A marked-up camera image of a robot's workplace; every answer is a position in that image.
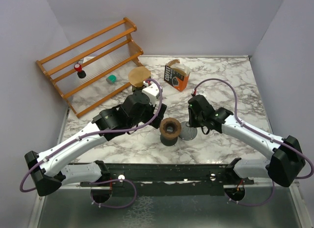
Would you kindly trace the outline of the olive green glass dripper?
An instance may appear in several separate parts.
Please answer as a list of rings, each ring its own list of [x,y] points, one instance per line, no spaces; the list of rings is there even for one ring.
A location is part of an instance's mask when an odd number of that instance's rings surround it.
[[[132,86],[132,92],[141,91],[144,88],[144,86]]]

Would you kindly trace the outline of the round wooden dripper base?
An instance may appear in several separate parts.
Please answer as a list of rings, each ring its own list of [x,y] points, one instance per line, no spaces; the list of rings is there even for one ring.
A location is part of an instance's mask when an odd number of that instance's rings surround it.
[[[178,120],[169,117],[161,121],[159,130],[162,136],[173,139],[179,136],[182,127]]]

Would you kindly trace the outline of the brown paper coffee filter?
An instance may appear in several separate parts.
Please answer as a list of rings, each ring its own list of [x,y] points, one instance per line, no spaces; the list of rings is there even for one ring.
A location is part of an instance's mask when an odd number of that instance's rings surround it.
[[[129,83],[134,87],[142,87],[143,82],[150,78],[151,71],[146,67],[140,66],[132,69],[128,74]]]

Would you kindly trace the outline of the grey carafe with red lid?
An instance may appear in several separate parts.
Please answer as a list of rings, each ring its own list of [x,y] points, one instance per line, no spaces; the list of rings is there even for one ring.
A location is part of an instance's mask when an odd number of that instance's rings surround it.
[[[165,137],[164,135],[160,135],[160,141],[165,146],[173,146],[176,144],[177,140],[178,140],[178,137],[168,138],[168,137]]]

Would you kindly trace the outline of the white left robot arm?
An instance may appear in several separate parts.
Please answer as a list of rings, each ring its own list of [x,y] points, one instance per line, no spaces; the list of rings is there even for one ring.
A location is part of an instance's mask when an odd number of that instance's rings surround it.
[[[92,182],[103,186],[108,182],[108,172],[103,162],[72,164],[87,151],[123,134],[151,125],[159,128],[167,106],[160,102],[151,104],[147,94],[136,91],[125,101],[110,109],[102,110],[78,133],[59,145],[37,153],[25,154],[28,166],[26,176],[31,176],[34,190],[40,196],[54,193],[62,185]]]

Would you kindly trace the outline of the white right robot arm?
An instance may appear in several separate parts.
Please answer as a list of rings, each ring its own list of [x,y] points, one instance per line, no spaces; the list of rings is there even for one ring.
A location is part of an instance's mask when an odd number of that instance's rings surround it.
[[[288,136],[282,138],[267,133],[253,125],[244,125],[225,109],[215,110],[203,95],[188,101],[189,124],[193,128],[206,127],[220,134],[229,135],[260,152],[264,159],[234,159],[225,172],[230,184],[243,178],[270,178],[283,187],[289,187],[305,166],[299,141]]]

